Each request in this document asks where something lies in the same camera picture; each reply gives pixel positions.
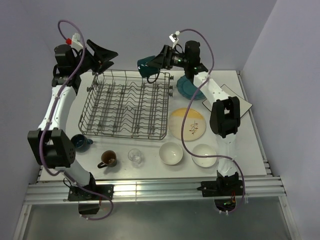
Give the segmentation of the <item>cream bowl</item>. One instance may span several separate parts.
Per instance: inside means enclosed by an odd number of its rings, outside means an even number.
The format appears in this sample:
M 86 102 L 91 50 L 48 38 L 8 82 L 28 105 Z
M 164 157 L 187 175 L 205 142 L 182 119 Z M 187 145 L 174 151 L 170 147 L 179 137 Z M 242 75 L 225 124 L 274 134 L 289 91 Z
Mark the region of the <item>cream bowl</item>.
M 159 158 L 166 165 L 176 165 L 183 158 L 182 148 L 174 142 L 166 142 L 159 149 Z

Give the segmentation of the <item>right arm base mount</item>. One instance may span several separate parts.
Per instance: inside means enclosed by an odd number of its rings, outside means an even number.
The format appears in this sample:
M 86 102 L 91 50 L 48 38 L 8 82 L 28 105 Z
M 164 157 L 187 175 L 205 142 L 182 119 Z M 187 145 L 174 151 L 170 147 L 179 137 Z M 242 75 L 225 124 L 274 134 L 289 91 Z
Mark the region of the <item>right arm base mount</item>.
M 197 188 L 204 198 L 226 197 L 214 200 L 219 211 L 231 212 L 245 202 L 245 188 L 242 180 L 224 181 L 202 181 Z

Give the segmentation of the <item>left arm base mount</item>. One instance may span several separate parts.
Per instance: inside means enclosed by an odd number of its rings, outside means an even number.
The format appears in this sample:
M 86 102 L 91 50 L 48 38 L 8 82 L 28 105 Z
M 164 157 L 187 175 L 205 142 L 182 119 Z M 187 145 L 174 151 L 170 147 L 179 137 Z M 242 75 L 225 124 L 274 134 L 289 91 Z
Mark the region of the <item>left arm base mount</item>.
M 111 211 L 113 210 L 113 193 L 112 184 L 97 185 L 95 190 L 83 190 L 77 186 L 70 186 L 67 201 L 78 202 L 78 212 L 82 216 L 96 215 L 103 200 L 109 201 Z

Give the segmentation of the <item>dark blue mug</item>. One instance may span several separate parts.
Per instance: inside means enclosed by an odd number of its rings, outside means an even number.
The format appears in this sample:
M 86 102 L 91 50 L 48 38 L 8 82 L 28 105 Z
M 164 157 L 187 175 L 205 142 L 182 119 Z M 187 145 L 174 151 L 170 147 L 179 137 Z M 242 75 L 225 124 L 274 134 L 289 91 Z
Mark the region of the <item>dark blue mug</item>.
M 137 69 L 142 78 L 149 78 L 150 76 L 156 75 L 160 70 L 156 67 L 148 66 L 148 62 L 153 60 L 156 56 L 148 56 L 137 61 Z

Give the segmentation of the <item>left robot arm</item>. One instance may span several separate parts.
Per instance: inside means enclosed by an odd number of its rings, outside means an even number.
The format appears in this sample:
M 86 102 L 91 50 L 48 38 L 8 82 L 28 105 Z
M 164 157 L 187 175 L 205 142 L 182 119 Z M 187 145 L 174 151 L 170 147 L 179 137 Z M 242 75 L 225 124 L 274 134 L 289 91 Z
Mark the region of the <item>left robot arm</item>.
M 51 100 L 45 117 L 27 140 L 37 163 L 53 177 L 63 175 L 69 184 L 69 201 L 111 200 L 113 185 L 97 185 L 93 175 L 76 160 L 76 147 L 66 135 L 68 115 L 78 95 L 81 75 L 89 70 L 103 73 L 113 65 L 118 53 L 87 40 L 82 43 L 67 39 L 54 49 L 56 65 L 51 82 Z

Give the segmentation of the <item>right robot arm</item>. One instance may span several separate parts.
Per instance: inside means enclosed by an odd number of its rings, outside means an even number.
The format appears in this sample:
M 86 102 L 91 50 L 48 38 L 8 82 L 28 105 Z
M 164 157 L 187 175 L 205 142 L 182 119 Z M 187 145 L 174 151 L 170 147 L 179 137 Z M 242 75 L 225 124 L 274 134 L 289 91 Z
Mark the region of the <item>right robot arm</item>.
M 225 93 L 211 78 L 211 72 L 201 62 L 200 43 L 194 40 L 185 43 L 184 51 L 177 53 L 174 46 L 164 45 L 160 53 L 146 63 L 156 71 L 179 67 L 188 80 L 202 92 L 211 104 L 209 125 L 217 139 L 223 144 L 226 154 L 216 154 L 217 178 L 204 184 L 200 191 L 212 196 L 245 195 L 244 175 L 235 161 L 235 140 L 241 124 L 240 100 Z

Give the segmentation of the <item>clear drinking glass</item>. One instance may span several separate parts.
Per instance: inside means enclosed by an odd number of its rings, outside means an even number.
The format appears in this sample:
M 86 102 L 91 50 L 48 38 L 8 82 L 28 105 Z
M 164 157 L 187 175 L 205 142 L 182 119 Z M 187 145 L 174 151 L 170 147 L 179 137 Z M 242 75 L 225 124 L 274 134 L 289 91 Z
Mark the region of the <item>clear drinking glass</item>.
M 143 153 L 136 148 L 133 148 L 128 152 L 128 159 L 130 160 L 132 166 L 135 168 L 141 167 L 144 163 Z

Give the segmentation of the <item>brown mug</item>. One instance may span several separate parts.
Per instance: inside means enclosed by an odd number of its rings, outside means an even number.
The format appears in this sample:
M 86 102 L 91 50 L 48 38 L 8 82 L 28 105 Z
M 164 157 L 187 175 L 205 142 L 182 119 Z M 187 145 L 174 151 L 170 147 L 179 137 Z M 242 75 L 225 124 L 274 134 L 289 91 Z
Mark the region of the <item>brown mug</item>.
M 97 165 L 99 169 L 105 168 L 105 167 L 115 167 L 118 163 L 117 155 L 112 150 L 107 150 L 101 155 L 101 162 Z

